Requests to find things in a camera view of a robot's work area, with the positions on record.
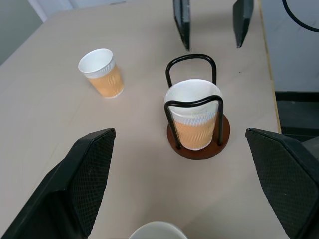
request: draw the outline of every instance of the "wooden base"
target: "wooden base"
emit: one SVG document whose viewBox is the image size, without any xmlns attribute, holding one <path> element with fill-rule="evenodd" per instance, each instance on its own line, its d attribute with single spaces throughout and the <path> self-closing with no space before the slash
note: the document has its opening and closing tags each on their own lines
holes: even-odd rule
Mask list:
<svg viewBox="0 0 319 239">
<path fill-rule="evenodd" d="M 201 160 L 201 159 L 208 159 L 212 158 L 215 155 L 219 154 L 224 147 L 226 146 L 229 135 L 230 135 L 230 125 L 228 122 L 228 119 L 224 115 L 224 129 L 223 129 L 223 144 L 221 146 L 217 145 L 217 137 L 218 137 L 218 117 L 216 117 L 216 124 L 215 124 L 215 129 L 214 129 L 214 134 L 213 134 L 213 139 L 211 143 L 204 149 L 201 149 L 199 151 L 193 151 L 184 148 L 183 146 L 181 147 L 180 150 L 176 148 L 175 140 L 173 137 L 173 134 L 171 132 L 171 129 L 169 125 L 167 126 L 167 138 L 169 141 L 169 144 L 171 147 L 174 149 L 176 153 L 178 153 L 180 156 L 188 159 L 193 159 L 193 160 Z"/>
</svg>

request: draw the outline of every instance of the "paper cup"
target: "paper cup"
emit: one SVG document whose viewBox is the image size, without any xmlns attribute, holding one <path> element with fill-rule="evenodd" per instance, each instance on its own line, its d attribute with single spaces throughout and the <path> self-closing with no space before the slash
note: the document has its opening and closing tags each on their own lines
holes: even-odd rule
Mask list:
<svg viewBox="0 0 319 239">
<path fill-rule="evenodd" d="M 220 89 L 206 80 L 186 80 L 173 85 L 164 101 L 192 102 L 211 95 L 222 97 Z M 174 119 L 180 143 L 189 150 L 207 147 L 213 137 L 218 102 L 211 101 L 201 106 L 182 108 L 169 107 Z"/>
<path fill-rule="evenodd" d="M 151 222 L 138 228 L 129 239 L 187 239 L 174 224 Z"/>
<path fill-rule="evenodd" d="M 97 49 L 86 54 L 80 60 L 79 70 L 106 98 L 114 98 L 123 91 L 120 71 L 109 49 Z"/>
</svg>

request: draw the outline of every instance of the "cup rim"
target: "cup rim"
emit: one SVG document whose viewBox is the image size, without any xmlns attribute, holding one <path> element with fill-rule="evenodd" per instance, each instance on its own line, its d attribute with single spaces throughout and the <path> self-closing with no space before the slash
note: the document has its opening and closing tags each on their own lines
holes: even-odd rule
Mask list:
<svg viewBox="0 0 319 239">
<path fill-rule="evenodd" d="M 84 61 L 87 57 L 89 57 L 90 55 L 92 55 L 92 54 L 94 54 L 94 53 L 96 53 L 96 52 L 98 52 L 98 51 L 107 51 L 108 53 L 110 53 L 110 54 L 111 54 L 111 59 L 110 59 L 110 61 L 109 61 L 108 63 L 104 64 L 104 66 L 102 66 L 102 67 L 99 68 L 98 70 L 94 70 L 94 71 L 82 71 L 82 70 L 81 70 L 81 64 L 83 63 L 83 61 Z M 84 74 L 95 73 L 95 72 L 98 72 L 98 71 L 102 70 L 102 69 L 103 69 L 104 67 L 106 67 L 107 65 L 109 65 L 109 64 L 112 62 L 112 60 L 113 60 L 113 52 L 112 52 L 111 50 L 106 49 L 106 48 L 95 49 L 95 50 L 93 50 L 93 51 L 90 51 L 89 53 L 87 53 L 86 55 L 84 55 L 84 56 L 81 58 L 81 60 L 80 60 L 80 62 L 79 62 L 79 64 L 78 64 L 78 68 L 79 68 L 79 71 L 82 72 L 82 73 L 84 73 Z"/>
<path fill-rule="evenodd" d="M 139 228 L 137 228 L 129 237 L 129 239 L 132 239 L 132 237 L 134 236 L 134 234 L 136 234 L 139 230 L 147 227 L 147 226 L 150 226 L 150 225 L 166 225 L 166 226 L 169 226 L 170 228 L 173 228 L 174 231 L 183 239 L 188 239 L 187 236 L 183 233 L 183 231 L 181 229 L 179 229 L 177 226 L 175 226 L 174 224 L 172 223 L 168 223 L 168 222 L 163 222 L 163 221 L 154 221 L 154 222 L 149 222 L 149 223 L 146 223 L 142 226 L 140 226 Z"/>
<path fill-rule="evenodd" d="M 173 89 L 175 86 L 178 86 L 180 84 L 185 84 L 185 82 L 189 82 L 189 81 L 200 81 L 200 82 L 203 82 L 205 84 L 209 84 L 209 85 L 213 85 L 214 87 L 216 87 L 219 91 L 219 96 L 222 97 L 222 93 L 221 93 L 221 90 L 219 89 L 218 86 L 216 86 L 214 83 L 210 82 L 210 81 L 207 81 L 207 80 L 203 80 L 203 79 L 189 79 L 189 80 L 184 80 L 184 81 L 181 81 L 181 82 L 178 82 L 174 85 L 172 85 L 169 90 L 167 91 L 166 95 L 165 95 L 165 98 L 164 98 L 164 101 L 165 103 L 167 102 L 166 100 L 166 97 L 169 93 L 169 91 L 171 91 L 171 89 Z M 180 113 L 177 113 L 175 112 L 173 109 L 170 109 L 170 111 L 172 113 L 174 113 L 176 116 L 179 116 L 179 117 L 183 117 L 183 118 L 187 118 L 187 119 L 193 119 L 193 118 L 196 118 L 196 117 L 199 117 L 199 116 L 203 116 L 203 115 L 206 115 L 208 114 L 209 112 L 201 112 L 201 113 L 197 113 L 197 114 L 192 114 L 192 115 L 183 115 L 183 114 L 180 114 Z"/>
</svg>

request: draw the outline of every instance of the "black wire handle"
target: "black wire handle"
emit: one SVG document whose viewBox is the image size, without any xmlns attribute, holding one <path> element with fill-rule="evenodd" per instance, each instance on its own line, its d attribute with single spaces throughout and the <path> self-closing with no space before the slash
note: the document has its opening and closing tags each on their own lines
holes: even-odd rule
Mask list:
<svg viewBox="0 0 319 239">
<path fill-rule="evenodd" d="M 189 54 L 189 55 L 177 57 L 176 59 L 169 62 L 169 64 L 167 65 L 166 70 L 165 70 L 165 74 L 166 74 L 166 79 L 167 79 L 167 83 L 168 83 L 169 88 L 172 86 L 170 73 L 169 73 L 172 66 L 178 62 L 189 60 L 189 59 L 204 59 L 204 60 L 208 61 L 210 66 L 211 66 L 211 71 L 212 71 L 211 72 L 212 82 L 214 85 L 216 85 L 217 70 L 216 70 L 216 64 L 215 64 L 214 60 L 210 56 L 207 56 L 204 54 Z"/>
<path fill-rule="evenodd" d="M 183 107 L 183 108 L 190 108 L 190 107 L 196 107 L 196 106 L 201 106 L 203 104 L 206 104 L 211 101 L 218 101 L 218 141 L 217 144 L 218 146 L 221 146 L 223 144 L 223 116 L 224 116 L 224 103 L 223 99 L 220 96 L 213 95 L 213 96 L 208 96 L 204 99 L 198 100 L 198 101 L 192 101 L 192 102 L 181 102 L 181 101 L 167 101 L 164 105 L 166 117 L 168 120 L 168 125 L 173 133 L 173 137 L 176 143 L 176 148 L 178 150 L 181 149 L 181 143 L 179 141 L 178 135 L 177 135 L 177 130 L 174 124 L 173 117 L 171 115 L 171 112 L 169 110 L 170 106 L 176 106 L 176 107 Z"/>
</svg>

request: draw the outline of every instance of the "beige table surface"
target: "beige table surface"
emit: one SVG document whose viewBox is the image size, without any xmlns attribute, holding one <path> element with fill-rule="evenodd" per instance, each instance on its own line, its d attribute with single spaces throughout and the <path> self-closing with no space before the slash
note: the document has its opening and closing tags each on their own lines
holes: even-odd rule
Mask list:
<svg viewBox="0 0 319 239">
<path fill-rule="evenodd" d="M 231 125 L 216 157 L 191 161 L 166 139 L 165 68 L 185 54 L 171 0 L 145 0 L 63 12 L 48 20 L 0 67 L 0 235 L 44 175 L 82 136 L 115 128 L 104 199 L 91 239 L 123 239 L 150 221 L 168 221 L 190 239 L 287 239 L 264 196 L 245 129 L 277 131 L 258 9 L 241 49 L 232 29 L 234 0 L 191 2 L 193 53 L 217 64 Z M 114 51 L 123 93 L 104 99 L 77 69 L 97 48 Z M 190 60 L 172 80 L 210 79 Z"/>
</svg>

